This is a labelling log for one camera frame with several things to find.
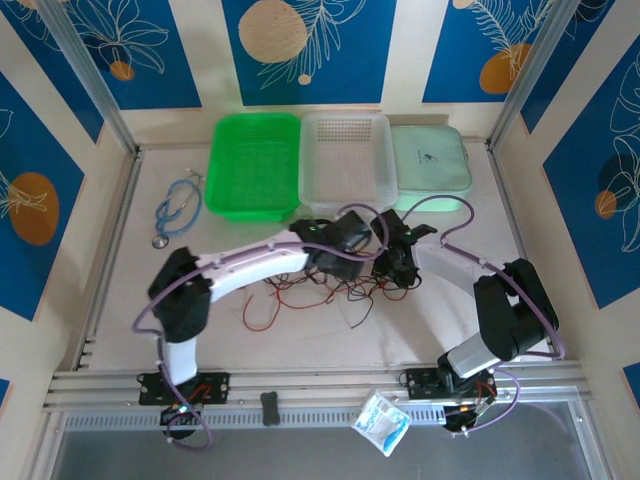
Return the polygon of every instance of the black clip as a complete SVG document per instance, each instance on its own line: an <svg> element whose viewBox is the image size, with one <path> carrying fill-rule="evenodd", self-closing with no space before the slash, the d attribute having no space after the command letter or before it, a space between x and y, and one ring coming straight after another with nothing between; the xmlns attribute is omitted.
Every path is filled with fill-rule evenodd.
<svg viewBox="0 0 640 480"><path fill-rule="evenodd" d="M262 402L262 424L265 427L280 425L278 394L276 392L262 393L260 401Z"/></svg>

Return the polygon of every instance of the light green container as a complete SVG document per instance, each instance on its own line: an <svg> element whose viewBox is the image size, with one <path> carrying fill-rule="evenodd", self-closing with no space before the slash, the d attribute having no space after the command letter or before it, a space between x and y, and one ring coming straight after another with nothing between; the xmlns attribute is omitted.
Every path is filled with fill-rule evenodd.
<svg viewBox="0 0 640 480"><path fill-rule="evenodd" d="M300 120L245 113L216 126L204 200L233 222L282 222L298 207Z"/></svg>
<svg viewBox="0 0 640 480"><path fill-rule="evenodd" d="M471 189L471 172L460 132L446 126L393 127L391 137L398 178L394 209L406 212L432 195L466 198ZM449 212L461 205L453 199L437 199L415 211Z"/></svg>

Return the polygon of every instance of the stethoscope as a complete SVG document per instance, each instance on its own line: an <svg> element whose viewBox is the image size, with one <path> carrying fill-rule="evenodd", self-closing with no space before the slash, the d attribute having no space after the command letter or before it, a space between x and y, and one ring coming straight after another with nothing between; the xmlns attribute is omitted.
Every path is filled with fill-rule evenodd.
<svg viewBox="0 0 640 480"><path fill-rule="evenodd" d="M169 186L167 196L156 209L155 228L157 234L151 240L151 245L153 245L154 248L164 248L169 244L169 236L182 235L183 233L185 233L193 226L193 224L196 222L196 219L198 218L198 215L200 214L200 209L202 208L202 192L200 191L200 184L204 180L204 177L198 172L191 170L190 168L187 168L187 172L189 172L189 175L186 178L182 180L176 180ZM190 187L191 193L189 193L184 202L182 202L182 205L180 205L175 212L169 213L171 199L176 189L181 186ZM191 200L194 195L198 197L198 205L196 206L196 211L194 212L193 217L191 217L191 220L189 220L189 222L187 222L184 227L174 230L168 230L167 224L177 220L180 217L182 211L185 209L185 207L189 203L189 200Z"/></svg>

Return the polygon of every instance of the white table surface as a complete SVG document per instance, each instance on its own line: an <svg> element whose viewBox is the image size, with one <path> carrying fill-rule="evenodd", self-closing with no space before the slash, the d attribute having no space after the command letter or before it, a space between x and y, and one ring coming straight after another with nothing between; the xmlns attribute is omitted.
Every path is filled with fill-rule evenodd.
<svg viewBox="0 0 640 480"><path fill-rule="evenodd" d="M496 261L518 257L489 159L482 143L467 144L473 186L468 200L476 208L476 220L465 231L450 237ZM137 370L154 368L154 340L136 335L131 323L148 303L147 288L168 255L189 246L192 253L214 253L267 238L281 230L278 224L234 224L210 213L203 206L194 227L172 238L164 250L151 246L154 212L168 186L185 177L185 169L207 170L209 148L148 150L124 228L111 283L98 323L97 338L89 368L92 370ZM188 207L185 218L190 215ZM428 223L440 232L466 219L467 212L419 213L411 225ZM381 292L368 319L351 330L368 302L349 303L341 295L330 305L297 311L283 308L266 332L254 333L242 324L242 308L254 294L248 321L269 322L275 300L263 282L232 292L212 304L209 325L198 340L201 368L305 368L367 367L406 363L432 363L445 351L478 331L473 300L446 281L431 275L401 302L391 302ZM286 292L291 304L305 305L326 296L322 286L302 285ZM155 326L148 317L144 325Z"/></svg>

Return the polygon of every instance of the medicine packet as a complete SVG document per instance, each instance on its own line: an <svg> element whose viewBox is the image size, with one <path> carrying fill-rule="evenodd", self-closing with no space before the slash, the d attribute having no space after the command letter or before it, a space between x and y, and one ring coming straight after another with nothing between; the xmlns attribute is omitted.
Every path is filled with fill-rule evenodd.
<svg viewBox="0 0 640 480"><path fill-rule="evenodd" d="M409 415L374 391L364 402L360 414L351 427L373 443L385 457L388 457L407 432L410 424Z"/></svg>

